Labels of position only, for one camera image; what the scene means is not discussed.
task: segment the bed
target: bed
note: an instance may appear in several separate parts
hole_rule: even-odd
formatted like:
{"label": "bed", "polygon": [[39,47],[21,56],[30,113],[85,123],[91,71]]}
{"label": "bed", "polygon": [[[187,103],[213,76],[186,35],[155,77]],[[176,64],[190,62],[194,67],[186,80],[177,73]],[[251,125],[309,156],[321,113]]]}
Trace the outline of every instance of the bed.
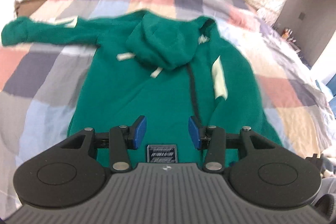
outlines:
{"label": "bed", "polygon": [[[221,36],[250,62],[265,114],[283,146],[301,157],[336,140],[335,119],[292,48],[243,0],[48,0],[31,18],[118,17],[139,9],[191,20],[216,20]],[[0,47],[0,217],[20,202],[12,177],[26,160],[67,137],[95,47],[23,43]]]}

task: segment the green hoodie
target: green hoodie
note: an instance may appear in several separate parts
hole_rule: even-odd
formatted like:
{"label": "green hoodie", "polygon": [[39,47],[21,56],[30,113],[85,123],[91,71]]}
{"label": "green hoodie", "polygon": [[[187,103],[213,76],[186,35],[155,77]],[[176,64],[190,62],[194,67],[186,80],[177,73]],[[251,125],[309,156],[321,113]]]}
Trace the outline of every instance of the green hoodie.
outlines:
{"label": "green hoodie", "polygon": [[[2,43],[20,42],[97,45],[68,132],[72,135],[85,127],[106,132],[145,115],[142,145],[129,150],[133,165],[146,162],[149,144],[176,144],[179,162],[201,162],[188,134],[188,118],[195,114],[191,78],[203,125],[220,126],[230,133],[251,126],[281,144],[265,117],[248,61],[220,37],[212,19],[175,21],[146,10],[62,24],[20,17],[5,26]],[[108,150],[100,149],[97,159],[108,166]],[[227,151],[226,162],[233,160],[236,152]]]}

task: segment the hood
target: hood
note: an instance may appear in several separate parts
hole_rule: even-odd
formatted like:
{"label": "hood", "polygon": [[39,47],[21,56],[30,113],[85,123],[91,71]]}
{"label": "hood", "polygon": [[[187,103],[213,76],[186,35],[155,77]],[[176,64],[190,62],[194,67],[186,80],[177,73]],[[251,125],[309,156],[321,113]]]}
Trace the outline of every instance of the hood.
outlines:
{"label": "hood", "polygon": [[128,37],[126,47],[140,63],[173,70],[192,60],[199,38],[212,23],[206,17],[184,22],[145,12]]}

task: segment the white drawstring tip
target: white drawstring tip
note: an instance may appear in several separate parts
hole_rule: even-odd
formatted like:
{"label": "white drawstring tip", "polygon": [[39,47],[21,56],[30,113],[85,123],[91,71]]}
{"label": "white drawstring tip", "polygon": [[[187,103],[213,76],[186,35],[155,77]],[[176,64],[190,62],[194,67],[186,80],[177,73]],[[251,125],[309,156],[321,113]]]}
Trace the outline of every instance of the white drawstring tip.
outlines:
{"label": "white drawstring tip", "polygon": [[157,67],[157,69],[156,69],[155,71],[152,72],[151,77],[152,77],[152,78],[156,78],[156,77],[159,75],[159,73],[160,73],[161,71],[162,71],[162,68]]}
{"label": "white drawstring tip", "polygon": [[125,52],[123,54],[118,54],[117,55],[117,60],[118,61],[124,61],[124,60],[127,60],[127,59],[132,59],[135,57],[135,54],[134,53],[131,53],[131,52]]}

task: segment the silver bolt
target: silver bolt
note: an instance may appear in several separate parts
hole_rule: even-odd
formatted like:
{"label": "silver bolt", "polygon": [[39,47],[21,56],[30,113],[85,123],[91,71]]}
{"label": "silver bolt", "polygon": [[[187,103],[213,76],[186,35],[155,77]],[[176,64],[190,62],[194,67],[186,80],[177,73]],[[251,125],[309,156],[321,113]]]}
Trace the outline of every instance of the silver bolt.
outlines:
{"label": "silver bolt", "polygon": [[211,171],[217,171],[222,169],[222,165],[219,162],[211,161],[205,165],[205,168]]}
{"label": "silver bolt", "polygon": [[129,168],[129,164],[124,161],[117,161],[112,165],[112,168],[117,171],[125,171]]}
{"label": "silver bolt", "polygon": [[242,130],[244,130],[244,131],[250,131],[250,130],[251,130],[251,127],[249,127],[249,126],[243,126],[243,127],[242,127]]}

